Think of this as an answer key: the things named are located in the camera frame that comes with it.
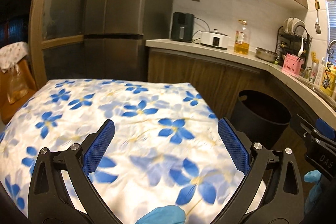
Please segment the blue gloved left hand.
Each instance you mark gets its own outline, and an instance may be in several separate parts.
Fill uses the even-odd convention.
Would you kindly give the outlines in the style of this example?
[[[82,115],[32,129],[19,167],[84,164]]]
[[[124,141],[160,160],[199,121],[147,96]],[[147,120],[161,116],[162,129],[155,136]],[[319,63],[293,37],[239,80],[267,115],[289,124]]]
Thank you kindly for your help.
[[[186,214],[175,205],[157,207],[136,221],[135,224],[184,224]]]

